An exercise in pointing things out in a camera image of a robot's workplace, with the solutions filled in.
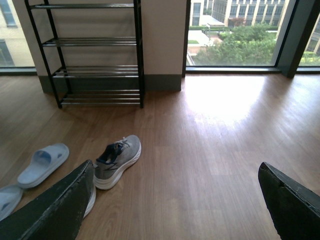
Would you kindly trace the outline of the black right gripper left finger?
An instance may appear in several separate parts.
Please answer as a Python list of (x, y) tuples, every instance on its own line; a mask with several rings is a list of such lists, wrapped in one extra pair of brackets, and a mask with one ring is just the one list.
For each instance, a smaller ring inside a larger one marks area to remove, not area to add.
[(86, 160), (0, 222), (2, 240), (74, 240), (91, 196), (94, 167)]

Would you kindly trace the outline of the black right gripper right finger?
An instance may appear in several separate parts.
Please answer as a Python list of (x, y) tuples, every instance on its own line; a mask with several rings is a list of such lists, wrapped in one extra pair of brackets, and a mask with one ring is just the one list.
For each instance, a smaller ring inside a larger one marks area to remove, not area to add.
[(282, 240), (320, 238), (320, 196), (267, 162), (258, 169), (258, 181)]

